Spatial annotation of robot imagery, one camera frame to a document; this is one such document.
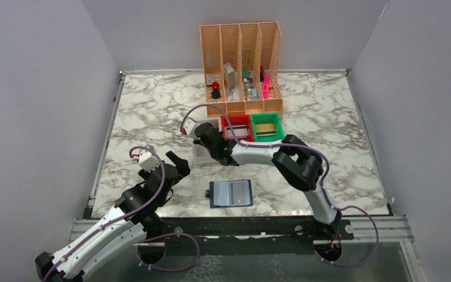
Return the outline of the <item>navy blue card holder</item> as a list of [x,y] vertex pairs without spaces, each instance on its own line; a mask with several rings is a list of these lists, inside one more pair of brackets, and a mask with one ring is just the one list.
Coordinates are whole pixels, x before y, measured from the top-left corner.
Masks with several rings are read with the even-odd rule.
[[252,183],[247,179],[212,181],[205,196],[212,209],[253,205]]

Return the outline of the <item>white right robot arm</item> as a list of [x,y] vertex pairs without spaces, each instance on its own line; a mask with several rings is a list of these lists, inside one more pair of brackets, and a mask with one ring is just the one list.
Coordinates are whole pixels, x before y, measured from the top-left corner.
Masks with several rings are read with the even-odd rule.
[[287,183],[307,198],[314,213],[317,235],[330,239],[337,234],[341,212],[333,207],[323,189],[329,169],[322,168],[322,163],[327,162],[322,153],[294,135],[273,142],[236,141],[225,139],[223,133],[208,122],[185,126],[184,131],[193,138],[194,144],[206,148],[211,158],[223,166],[276,167]]

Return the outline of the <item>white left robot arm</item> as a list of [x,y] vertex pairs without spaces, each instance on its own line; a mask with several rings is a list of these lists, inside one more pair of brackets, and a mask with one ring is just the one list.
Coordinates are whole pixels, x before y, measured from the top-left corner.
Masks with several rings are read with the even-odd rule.
[[164,233],[156,210],[167,203],[173,186],[190,174],[189,162],[172,151],[165,163],[153,147],[130,149],[140,166],[141,183],[125,190],[102,218],[64,248],[35,259],[41,281],[83,281],[105,261],[138,241],[154,241]]

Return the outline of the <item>silver card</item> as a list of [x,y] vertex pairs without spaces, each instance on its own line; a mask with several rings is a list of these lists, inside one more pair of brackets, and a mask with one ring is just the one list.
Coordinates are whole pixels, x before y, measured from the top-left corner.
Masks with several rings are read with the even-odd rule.
[[234,126],[226,126],[224,128],[225,130],[225,136],[228,139],[232,139],[234,137],[234,135],[238,138],[238,139],[245,139],[249,137],[249,130],[248,127],[246,125],[234,125]]

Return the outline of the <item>gold card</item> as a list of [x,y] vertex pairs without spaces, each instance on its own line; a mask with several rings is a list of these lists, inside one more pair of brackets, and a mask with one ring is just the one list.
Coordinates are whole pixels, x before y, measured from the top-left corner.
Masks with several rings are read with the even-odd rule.
[[275,124],[273,123],[256,124],[255,132],[257,136],[273,136],[277,134]]

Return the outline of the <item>white plastic bin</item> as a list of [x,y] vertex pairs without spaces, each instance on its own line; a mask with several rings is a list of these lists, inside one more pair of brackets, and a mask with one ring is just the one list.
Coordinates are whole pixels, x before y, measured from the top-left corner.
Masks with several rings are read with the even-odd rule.
[[[215,128],[219,128],[221,125],[219,117],[208,117],[206,119],[197,119],[197,123],[202,124],[209,122]],[[214,160],[209,152],[200,145],[192,144],[193,164],[196,166],[219,166],[219,162]]]

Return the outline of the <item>red plastic bin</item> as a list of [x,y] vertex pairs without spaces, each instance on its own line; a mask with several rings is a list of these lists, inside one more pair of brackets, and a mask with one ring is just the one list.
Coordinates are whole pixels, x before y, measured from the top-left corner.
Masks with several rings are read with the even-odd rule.
[[[237,116],[229,116],[228,115],[227,117],[228,117],[228,119],[229,119],[229,121],[231,123],[231,126],[234,126],[234,125],[246,125],[248,127],[249,134],[250,134],[249,137],[245,138],[245,139],[241,138],[239,140],[246,141],[246,142],[253,142],[254,141],[253,127],[252,127],[250,115],[237,115]],[[221,122],[220,131],[223,133],[223,137],[226,140],[228,140],[228,138],[226,137],[224,128],[226,126],[229,126],[229,123],[227,122],[227,119],[226,119],[225,116],[221,116],[220,117],[220,122]]]

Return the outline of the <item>red and black stamp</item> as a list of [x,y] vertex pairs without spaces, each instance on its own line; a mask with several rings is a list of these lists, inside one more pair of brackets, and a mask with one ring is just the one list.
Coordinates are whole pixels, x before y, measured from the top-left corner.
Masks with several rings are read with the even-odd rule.
[[218,82],[213,82],[211,84],[211,87],[212,87],[211,98],[220,99],[221,98],[220,84]]

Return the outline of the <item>green plastic bin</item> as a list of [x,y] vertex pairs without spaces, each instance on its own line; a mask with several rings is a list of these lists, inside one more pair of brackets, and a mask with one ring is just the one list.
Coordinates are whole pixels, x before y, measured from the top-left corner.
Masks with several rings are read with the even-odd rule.
[[[284,130],[282,128],[281,118],[277,112],[273,113],[254,113],[250,115],[253,127],[253,135],[255,142],[272,142],[282,140],[285,138]],[[276,128],[276,135],[273,136],[257,136],[255,132],[255,125],[261,123],[273,123]]]

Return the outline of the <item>white box in organizer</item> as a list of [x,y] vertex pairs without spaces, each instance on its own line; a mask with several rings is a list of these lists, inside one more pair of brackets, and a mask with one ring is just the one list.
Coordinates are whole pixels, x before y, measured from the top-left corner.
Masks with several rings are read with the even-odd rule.
[[224,84],[229,89],[235,87],[235,70],[230,63],[223,65]]

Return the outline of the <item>pink highlighter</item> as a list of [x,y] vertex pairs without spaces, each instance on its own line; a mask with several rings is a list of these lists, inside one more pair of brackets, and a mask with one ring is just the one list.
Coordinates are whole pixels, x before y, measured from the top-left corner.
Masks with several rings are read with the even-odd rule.
[[270,75],[265,74],[263,76],[263,85],[262,85],[262,96],[263,99],[266,100],[269,98],[269,91],[270,91]]

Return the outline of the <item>peach desk file organizer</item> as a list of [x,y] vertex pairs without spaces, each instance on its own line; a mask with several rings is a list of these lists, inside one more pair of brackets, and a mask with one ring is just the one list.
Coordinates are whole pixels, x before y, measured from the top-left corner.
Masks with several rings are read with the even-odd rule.
[[[200,26],[208,117],[220,111],[230,115],[277,112],[284,114],[284,101],[277,81],[281,29],[277,21],[228,23]],[[224,84],[223,65],[235,70],[235,87]],[[269,98],[262,96],[263,76],[270,75]],[[220,99],[212,99],[211,84],[220,84]]]

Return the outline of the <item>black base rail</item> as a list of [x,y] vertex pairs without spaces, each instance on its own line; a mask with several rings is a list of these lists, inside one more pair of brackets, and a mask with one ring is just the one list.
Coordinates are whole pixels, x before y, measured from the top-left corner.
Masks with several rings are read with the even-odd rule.
[[311,216],[165,217],[166,239],[137,243],[144,255],[260,255],[315,253],[316,244],[329,246],[352,240],[349,220],[324,227]]

